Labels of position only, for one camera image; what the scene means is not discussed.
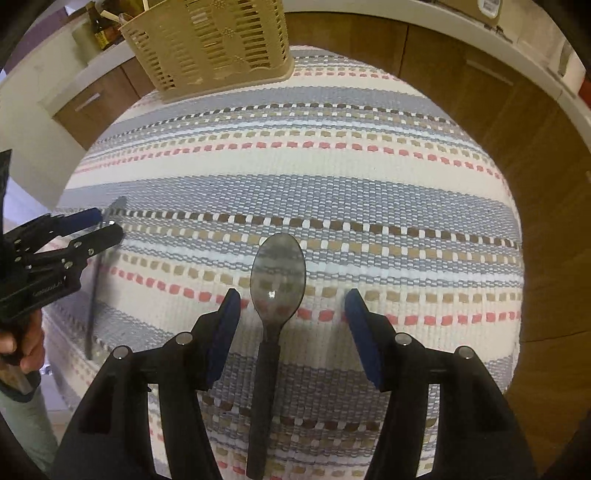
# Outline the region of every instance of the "cabinet handle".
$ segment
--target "cabinet handle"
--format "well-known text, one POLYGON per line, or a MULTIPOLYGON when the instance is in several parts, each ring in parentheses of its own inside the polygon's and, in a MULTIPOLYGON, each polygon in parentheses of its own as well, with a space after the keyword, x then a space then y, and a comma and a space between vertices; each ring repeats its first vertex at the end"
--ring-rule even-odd
POLYGON ((91 95, 90 97, 88 97, 88 99, 86 99, 84 102, 82 102, 76 108, 74 108, 74 111, 78 113, 85 106, 89 106, 92 102, 94 102, 99 97, 100 97, 100 93, 95 93, 94 95, 91 95))
POLYGON ((466 59, 466 64, 476 70, 480 70, 481 72, 486 73, 486 74, 490 75, 491 77, 496 78, 497 80, 500 80, 500 81, 506 83, 510 87, 513 87, 513 82, 510 81, 508 78, 503 77, 503 75, 500 75, 499 73, 491 70, 488 67, 485 67, 484 65, 481 65, 480 63, 478 63, 472 59, 466 59))

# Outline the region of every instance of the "plastic basket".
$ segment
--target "plastic basket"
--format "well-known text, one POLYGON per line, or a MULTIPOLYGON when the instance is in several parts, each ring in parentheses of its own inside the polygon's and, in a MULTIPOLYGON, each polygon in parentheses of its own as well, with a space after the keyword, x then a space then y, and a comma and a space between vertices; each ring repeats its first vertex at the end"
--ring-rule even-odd
POLYGON ((281 0, 164 0, 121 32, 172 102, 291 76, 281 0))

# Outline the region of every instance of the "spoon handle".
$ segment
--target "spoon handle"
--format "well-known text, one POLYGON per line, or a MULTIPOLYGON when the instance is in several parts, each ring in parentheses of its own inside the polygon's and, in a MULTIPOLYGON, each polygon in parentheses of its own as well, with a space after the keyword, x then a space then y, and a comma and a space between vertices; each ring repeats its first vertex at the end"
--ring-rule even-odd
POLYGON ((246 460, 246 476, 252 480, 261 480, 265 473, 280 352, 277 341, 263 340, 259 344, 246 460))

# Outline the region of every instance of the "woven rug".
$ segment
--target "woven rug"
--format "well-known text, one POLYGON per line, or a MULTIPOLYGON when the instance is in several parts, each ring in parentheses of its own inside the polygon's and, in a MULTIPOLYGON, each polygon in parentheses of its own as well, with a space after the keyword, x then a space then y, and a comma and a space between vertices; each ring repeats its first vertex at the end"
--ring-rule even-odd
MULTIPOLYGON (((81 292, 46 308, 48 354, 72 407, 114 346, 160 346, 216 310, 228 288, 240 292, 223 375, 199 393, 227 480, 245 477, 262 336, 249 275, 273 233, 300 241, 308 283, 281 334, 267 477, 358 478, 371 461, 389 395, 366 379, 343 319, 350 288, 425 346, 473 347, 501 389, 518 356, 521 231, 492 160, 396 77, 292 50, 296 68, 282 83, 169 105, 156 93, 141 99, 88 151, 58 208, 128 201, 115 216, 125 239, 92 305, 93 361, 82 354, 93 266, 81 292)), ((419 474, 432 466, 437 412, 434 385, 419 474)), ((165 472, 157 390, 150 421, 165 472)))

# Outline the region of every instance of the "spoon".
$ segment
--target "spoon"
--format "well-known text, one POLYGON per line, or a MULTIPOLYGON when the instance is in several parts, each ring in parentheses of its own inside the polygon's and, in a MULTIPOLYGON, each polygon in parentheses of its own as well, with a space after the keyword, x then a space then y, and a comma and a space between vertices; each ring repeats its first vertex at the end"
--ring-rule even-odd
POLYGON ((263 242, 251 271, 251 299, 263 324, 256 359, 248 436, 246 475, 261 480, 267 462, 275 382, 279 367, 279 334, 296 312, 306 289, 306 261, 297 240, 276 233, 263 242))

